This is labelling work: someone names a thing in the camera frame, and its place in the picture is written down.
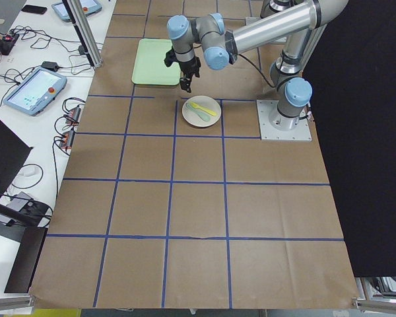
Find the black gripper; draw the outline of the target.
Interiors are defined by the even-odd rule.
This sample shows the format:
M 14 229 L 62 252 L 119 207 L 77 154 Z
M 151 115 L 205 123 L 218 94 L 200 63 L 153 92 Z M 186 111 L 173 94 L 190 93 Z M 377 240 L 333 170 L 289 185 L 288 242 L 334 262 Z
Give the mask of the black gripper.
M 186 62 L 179 61 L 180 69 L 183 73 L 183 77 L 180 78 L 181 89 L 191 93 L 191 83 L 193 76 L 199 78 L 199 70 L 201 67 L 201 61 L 197 56 L 194 56 L 191 60 Z

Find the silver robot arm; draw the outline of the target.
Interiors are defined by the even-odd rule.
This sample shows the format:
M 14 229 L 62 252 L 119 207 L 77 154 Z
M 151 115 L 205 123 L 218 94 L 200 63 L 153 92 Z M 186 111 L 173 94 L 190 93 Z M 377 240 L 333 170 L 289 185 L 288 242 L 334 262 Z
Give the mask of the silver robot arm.
M 201 62 L 194 45 L 203 50 L 204 60 L 212 70 L 234 64 L 244 52 L 269 42 L 286 38 L 280 57 L 274 62 L 271 78 L 280 89 L 287 79 L 302 70 L 302 59 L 311 38 L 319 28 L 339 16 L 347 1 L 300 1 L 288 4 L 277 1 L 280 11 L 236 30 L 227 30 L 220 13 L 189 20 L 183 15 L 172 16 L 167 22 L 171 49 L 166 52 L 164 64 L 178 63 L 182 72 L 181 89 L 191 92 L 193 77 L 199 76 Z

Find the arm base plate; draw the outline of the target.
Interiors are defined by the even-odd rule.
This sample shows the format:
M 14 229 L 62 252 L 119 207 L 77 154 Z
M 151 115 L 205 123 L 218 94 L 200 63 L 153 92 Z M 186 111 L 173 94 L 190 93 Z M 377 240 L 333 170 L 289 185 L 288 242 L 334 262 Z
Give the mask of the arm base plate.
M 277 100 L 257 100 L 260 138 L 262 141 L 312 141 L 305 111 L 296 118 L 286 118 L 277 109 Z

